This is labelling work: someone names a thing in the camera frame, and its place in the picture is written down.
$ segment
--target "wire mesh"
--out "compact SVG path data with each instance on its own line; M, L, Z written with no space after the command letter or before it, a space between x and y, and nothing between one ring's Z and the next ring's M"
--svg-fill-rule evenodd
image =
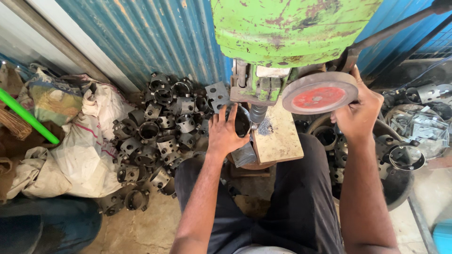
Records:
M452 24L447 25L408 59L432 59L452 56Z

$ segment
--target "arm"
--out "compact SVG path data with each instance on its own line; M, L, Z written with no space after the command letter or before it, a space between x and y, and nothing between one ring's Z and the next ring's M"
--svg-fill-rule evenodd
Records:
M337 109L331 116L348 144L339 206L345 250L349 254L399 253L381 188L372 136L383 96L366 87L356 66L350 74L358 83L358 103Z
M226 106L209 120L209 148L206 159L180 219L170 254L207 252L223 160L228 153L250 141L249 134L239 138L235 133L236 113L237 103L232 107L227 121Z

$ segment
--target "forearm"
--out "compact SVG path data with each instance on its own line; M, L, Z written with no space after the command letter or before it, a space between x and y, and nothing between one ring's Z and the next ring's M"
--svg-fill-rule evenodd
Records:
M215 217L218 182L223 159L207 152L170 253L206 253Z
M347 253L398 252L371 137L348 142L339 208Z

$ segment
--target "white sack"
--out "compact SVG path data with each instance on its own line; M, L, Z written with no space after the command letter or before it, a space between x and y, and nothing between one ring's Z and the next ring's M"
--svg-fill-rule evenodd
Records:
M86 91L83 96L82 112L99 119L102 137L108 141L114 139L113 121L121 121L135 108L127 104L116 89L108 85L96 84L96 92Z
M44 147L27 151L25 159L16 168L16 177L7 194L14 198L20 191L29 197L51 198L62 195L72 188L54 158Z
M117 151L112 143L103 141L97 118L79 113L62 128L66 137L51 154L72 184L68 194L100 198L120 189L116 179L119 166L113 163Z

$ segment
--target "dark trousers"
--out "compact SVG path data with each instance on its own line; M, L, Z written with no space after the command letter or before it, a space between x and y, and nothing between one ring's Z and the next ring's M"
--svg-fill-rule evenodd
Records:
M232 254L250 244L283 247L298 254L343 253L325 149L312 135L299 137L304 158L277 164L271 206L264 218L245 216L227 188L218 184L207 253ZM182 213L202 163L191 158L176 171L175 187Z

